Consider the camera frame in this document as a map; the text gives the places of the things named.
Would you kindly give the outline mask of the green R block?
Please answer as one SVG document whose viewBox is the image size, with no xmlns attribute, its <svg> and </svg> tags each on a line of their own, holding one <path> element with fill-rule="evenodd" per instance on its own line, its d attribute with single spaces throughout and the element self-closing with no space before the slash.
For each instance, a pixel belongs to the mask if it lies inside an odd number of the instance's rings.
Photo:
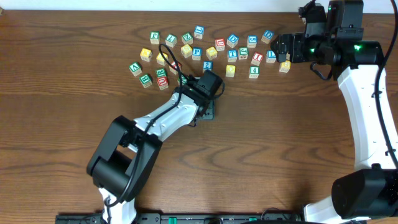
<svg viewBox="0 0 398 224">
<path fill-rule="evenodd" d="M 167 72 L 164 68 L 157 69 L 156 71 L 157 78 L 162 78 L 167 76 Z"/>
</svg>

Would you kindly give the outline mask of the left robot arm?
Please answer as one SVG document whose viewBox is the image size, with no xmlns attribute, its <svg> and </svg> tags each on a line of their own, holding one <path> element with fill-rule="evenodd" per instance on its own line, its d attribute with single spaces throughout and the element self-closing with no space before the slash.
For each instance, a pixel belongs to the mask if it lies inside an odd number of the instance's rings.
<svg viewBox="0 0 398 224">
<path fill-rule="evenodd" d="M 103 197 L 103 223 L 132 223 L 134 201 L 146 184 L 163 142 L 203 116 L 222 91 L 220 83 L 189 81 L 176 87 L 170 99 L 134 120 L 119 116 L 109 125 L 86 172 Z"/>
</svg>

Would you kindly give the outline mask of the yellow O block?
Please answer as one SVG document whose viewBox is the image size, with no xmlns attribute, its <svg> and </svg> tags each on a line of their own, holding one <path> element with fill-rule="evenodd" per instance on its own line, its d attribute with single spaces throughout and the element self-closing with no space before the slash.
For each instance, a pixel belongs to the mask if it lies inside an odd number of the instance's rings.
<svg viewBox="0 0 398 224">
<path fill-rule="evenodd" d="M 213 60 L 217 58 L 218 51 L 214 47 L 210 47 L 206 49 L 206 56 L 208 57 L 209 60 Z"/>
</svg>

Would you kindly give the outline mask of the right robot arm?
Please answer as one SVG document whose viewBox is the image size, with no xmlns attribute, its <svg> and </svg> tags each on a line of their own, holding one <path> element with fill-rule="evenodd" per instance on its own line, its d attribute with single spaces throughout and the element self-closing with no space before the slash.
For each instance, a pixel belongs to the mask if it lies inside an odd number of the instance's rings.
<svg viewBox="0 0 398 224">
<path fill-rule="evenodd" d="M 303 208 L 310 223 L 346 223 L 397 216 L 397 131 L 386 94 L 384 56 L 376 41 L 349 29 L 282 34 L 271 42 L 277 61 L 329 65 L 351 123 L 354 172 L 336 179 L 331 195 Z"/>
</svg>

